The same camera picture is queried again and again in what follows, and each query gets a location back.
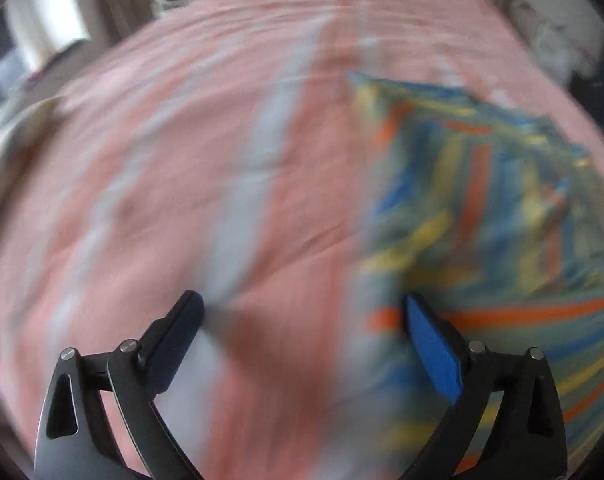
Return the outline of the pink striped bed cover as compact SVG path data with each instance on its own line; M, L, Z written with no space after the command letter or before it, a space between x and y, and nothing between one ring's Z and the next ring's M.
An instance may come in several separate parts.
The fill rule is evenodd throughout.
M405 479L450 402L417 454L384 460L353 390L355 73L464 88L604 150L490 0L195 0L149 23L57 94L0 215L0 404L35 478L153 479L107 363L192 290L203 322L154 405L199 479ZM400 341L424 368L409 295ZM496 376L452 479L604 479L604 434L568 468L548 354L457 331Z

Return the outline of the striped pillow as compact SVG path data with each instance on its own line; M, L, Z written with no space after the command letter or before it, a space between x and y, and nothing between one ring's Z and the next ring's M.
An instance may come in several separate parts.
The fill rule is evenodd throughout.
M60 101L60 96L52 96L34 103L0 129L0 215L55 135Z

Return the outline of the striped knit sweater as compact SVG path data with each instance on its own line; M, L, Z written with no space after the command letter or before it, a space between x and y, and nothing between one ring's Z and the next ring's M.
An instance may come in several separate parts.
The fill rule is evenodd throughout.
M418 453L443 410L400 341L419 292L464 336L549 357L576 471L604 434L604 150L464 88L351 77L366 156L349 345L378 455Z

